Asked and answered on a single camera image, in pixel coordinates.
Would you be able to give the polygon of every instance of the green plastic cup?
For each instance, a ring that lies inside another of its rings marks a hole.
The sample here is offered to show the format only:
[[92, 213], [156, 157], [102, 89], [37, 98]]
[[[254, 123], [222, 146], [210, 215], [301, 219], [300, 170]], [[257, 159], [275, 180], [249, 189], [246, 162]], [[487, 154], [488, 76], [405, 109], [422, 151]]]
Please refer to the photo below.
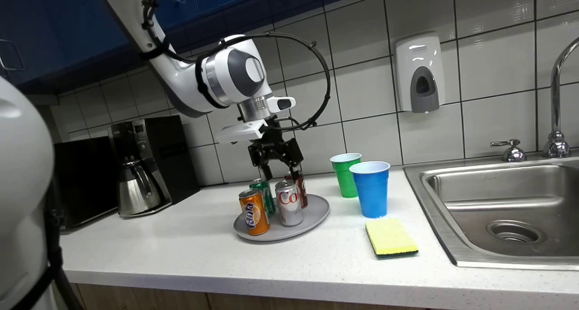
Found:
[[360, 163], [362, 154], [360, 153], [345, 153], [332, 157], [329, 159], [337, 176], [337, 183], [340, 186], [340, 192], [344, 198], [353, 198], [358, 196], [356, 191], [356, 184], [354, 184], [354, 177], [350, 172], [350, 166]]

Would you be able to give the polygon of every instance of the coke can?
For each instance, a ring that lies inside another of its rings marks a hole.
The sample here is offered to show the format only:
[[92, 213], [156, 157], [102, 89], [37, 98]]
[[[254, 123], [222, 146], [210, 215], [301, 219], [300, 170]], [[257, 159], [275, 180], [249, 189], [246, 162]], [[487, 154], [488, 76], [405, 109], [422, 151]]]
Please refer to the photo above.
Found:
[[[299, 195], [302, 197], [302, 208], [308, 206], [308, 194], [306, 193], [306, 181], [304, 180], [304, 174], [298, 170], [299, 177], [295, 181], [296, 186], [298, 186]], [[285, 175], [284, 179], [292, 182], [294, 178], [291, 176], [291, 172]]]
[[269, 219], [263, 208], [263, 199], [259, 190], [242, 191], [239, 194], [239, 203], [242, 205], [247, 232], [250, 235], [264, 234], [269, 230]]
[[281, 224], [295, 227], [304, 221], [302, 197], [293, 181], [283, 180], [275, 185], [275, 198], [280, 209]]
[[265, 208], [267, 216], [275, 215], [275, 204], [273, 202], [273, 197], [271, 196], [269, 181], [262, 178], [255, 179], [250, 183], [250, 188], [261, 191], [263, 207]]

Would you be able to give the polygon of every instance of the gray tray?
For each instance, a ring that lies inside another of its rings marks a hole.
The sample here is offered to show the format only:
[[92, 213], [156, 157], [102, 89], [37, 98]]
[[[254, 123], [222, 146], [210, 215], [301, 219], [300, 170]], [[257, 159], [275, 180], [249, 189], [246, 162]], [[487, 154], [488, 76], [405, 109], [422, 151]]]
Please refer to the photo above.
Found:
[[308, 232], [319, 223], [322, 223], [329, 214], [329, 203], [320, 196], [308, 194], [308, 206], [302, 209], [302, 212], [304, 212], [304, 221], [302, 223], [295, 227], [284, 227], [281, 225], [279, 210], [277, 210], [275, 215], [269, 218], [269, 231], [257, 236], [247, 233], [243, 213], [237, 216], [237, 219], [233, 222], [233, 227], [238, 236], [246, 238], [247, 240], [261, 242], [283, 240], [284, 238], [291, 238], [292, 236]]

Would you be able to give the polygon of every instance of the countertop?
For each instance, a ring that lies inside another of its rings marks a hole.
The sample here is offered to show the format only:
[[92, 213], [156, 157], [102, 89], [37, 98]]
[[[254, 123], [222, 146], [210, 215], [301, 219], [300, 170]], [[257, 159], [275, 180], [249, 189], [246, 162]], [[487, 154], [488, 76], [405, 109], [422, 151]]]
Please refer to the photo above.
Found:
[[402, 168], [389, 175], [387, 217], [398, 218], [420, 250], [378, 260], [357, 198], [341, 197], [333, 174], [306, 176], [329, 216], [312, 231], [277, 243], [234, 233], [237, 195], [246, 184], [204, 188], [138, 219], [113, 214], [64, 234], [70, 281], [418, 306], [450, 310], [579, 309], [579, 272], [455, 267], [446, 256]]

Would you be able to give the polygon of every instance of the stainless steel sink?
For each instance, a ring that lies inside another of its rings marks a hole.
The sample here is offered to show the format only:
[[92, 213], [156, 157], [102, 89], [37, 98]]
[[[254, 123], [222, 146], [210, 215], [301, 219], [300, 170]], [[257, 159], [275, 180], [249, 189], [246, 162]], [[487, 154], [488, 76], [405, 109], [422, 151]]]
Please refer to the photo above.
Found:
[[579, 157], [404, 170], [455, 265], [579, 270]]

